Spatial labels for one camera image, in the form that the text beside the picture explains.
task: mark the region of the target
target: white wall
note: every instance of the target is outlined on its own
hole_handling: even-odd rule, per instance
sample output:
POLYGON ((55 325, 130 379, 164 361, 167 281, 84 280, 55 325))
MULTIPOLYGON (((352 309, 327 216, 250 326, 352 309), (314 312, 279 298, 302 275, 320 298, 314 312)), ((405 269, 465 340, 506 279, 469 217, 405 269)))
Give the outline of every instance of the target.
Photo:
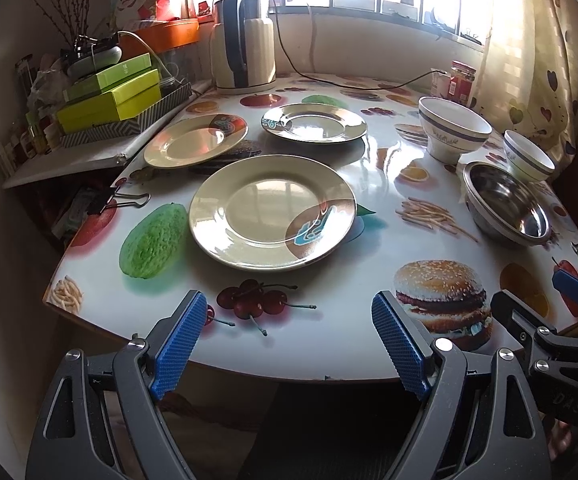
MULTIPOLYGON (((0 140, 21 115, 14 64, 59 50, 60 37, 29 0, 0 0, 0 140)), ((42 305, 57 255, 0 188, 0 463, 24 478, 56 316, 42 305)))
MULTIPOLYGON (((314 22, 314 67, 309 60, 312 38, 308 14, 281 14, 280 33, 291 60, 301 72, 356 75, 394 82, 413 79, 432 68, 448 70, 458 60, 478 68, 482 52, 434 34, 395 23, 331 14, 316 14, 314 22)), ((213 23, 200 26, 202 65, 210 66, 208 39, 213 23)), ((275 63, 278 72, 292 72, 275 34, 275 63)), ((427 76, 416 83, 430 88, 427 76)))

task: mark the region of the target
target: plastic bag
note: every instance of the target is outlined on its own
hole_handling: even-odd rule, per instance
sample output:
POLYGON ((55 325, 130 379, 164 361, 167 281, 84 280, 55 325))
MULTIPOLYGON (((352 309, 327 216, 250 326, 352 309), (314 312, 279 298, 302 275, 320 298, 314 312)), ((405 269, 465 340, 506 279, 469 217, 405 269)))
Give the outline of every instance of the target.
POLYGON ((62 71, 62 60, 56 60, 48 70, 38 71, 27 98, 29 110, 48 107, 57 111, 64 106, 63 92, 71 86, 69 77, 62 71))

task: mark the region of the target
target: stainless steel bowl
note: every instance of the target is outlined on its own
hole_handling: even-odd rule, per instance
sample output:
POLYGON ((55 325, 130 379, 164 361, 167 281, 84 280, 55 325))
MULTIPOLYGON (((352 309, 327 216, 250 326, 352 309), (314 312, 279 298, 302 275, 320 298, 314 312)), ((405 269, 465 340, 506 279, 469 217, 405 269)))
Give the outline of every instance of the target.
POLYGON ((549 239, 549 220, 523 183, 484 162, 467 164, 462 173, 469 211, 485 234, 527 247, 542 245, 549 239))

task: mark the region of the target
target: kettle handle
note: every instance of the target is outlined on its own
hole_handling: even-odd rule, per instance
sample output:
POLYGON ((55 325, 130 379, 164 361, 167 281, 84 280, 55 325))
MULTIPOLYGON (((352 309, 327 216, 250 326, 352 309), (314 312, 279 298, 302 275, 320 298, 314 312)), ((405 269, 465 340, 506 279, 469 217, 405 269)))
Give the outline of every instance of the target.
POLYGON ((240 38, 240 1, 224 0, 222 13, 227 62, 233 72, 234 83, 238 87, 247 86, 246 65, 240 38))

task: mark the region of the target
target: heart pattern curtain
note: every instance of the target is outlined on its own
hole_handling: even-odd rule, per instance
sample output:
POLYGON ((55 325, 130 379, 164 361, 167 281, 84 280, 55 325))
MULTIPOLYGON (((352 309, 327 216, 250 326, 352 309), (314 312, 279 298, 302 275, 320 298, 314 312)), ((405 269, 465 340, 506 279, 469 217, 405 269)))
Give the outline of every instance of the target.
POLYGON ((556 175, 566 168, 578 148, 576 0, 494 0, 470 107, 539 145, 556 175))

